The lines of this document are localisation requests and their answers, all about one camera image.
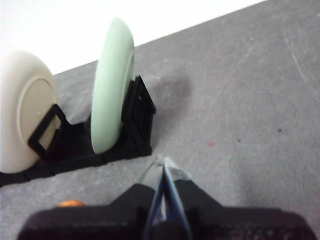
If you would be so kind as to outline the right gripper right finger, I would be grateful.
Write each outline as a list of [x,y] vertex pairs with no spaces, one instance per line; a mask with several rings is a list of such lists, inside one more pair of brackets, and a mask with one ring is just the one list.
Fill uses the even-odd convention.
[[169,157],[163,158],[163,174],[168,185],[172,211],[184,227],[198,227],[223,206],[192,180],[191,175]]

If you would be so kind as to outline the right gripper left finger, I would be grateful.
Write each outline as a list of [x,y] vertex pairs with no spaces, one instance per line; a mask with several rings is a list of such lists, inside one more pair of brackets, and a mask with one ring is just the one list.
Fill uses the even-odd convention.
[[138,180],[108,206],[145,222],[163,177],[164,157],[159,155]]

